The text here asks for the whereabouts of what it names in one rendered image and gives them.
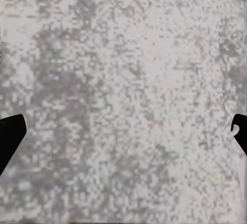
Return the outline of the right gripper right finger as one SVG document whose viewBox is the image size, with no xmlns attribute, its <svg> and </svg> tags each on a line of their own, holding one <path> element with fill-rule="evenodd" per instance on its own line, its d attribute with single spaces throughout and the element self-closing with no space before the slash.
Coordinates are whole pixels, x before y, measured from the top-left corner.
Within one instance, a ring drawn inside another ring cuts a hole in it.
<svg viewBox="0 0 247 224">
<path fill-rule="evenodd" d="M 247 116 L 235 114 L 231 126 L 228 126 L 224 135 L 227 137 L 235 137 L 241 148 L 247 155 Z"/>
</svg>

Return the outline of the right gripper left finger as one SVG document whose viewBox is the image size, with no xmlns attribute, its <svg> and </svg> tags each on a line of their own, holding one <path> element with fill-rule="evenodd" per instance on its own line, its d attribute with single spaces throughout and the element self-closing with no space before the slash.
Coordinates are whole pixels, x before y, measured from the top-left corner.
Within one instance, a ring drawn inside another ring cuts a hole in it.
<svg viewBox="0 0 247 224">
<path fill-rule="evenodd" d="M 0 175 L 27 133 L 22 114 L 0 119 Z"/>
</svg>

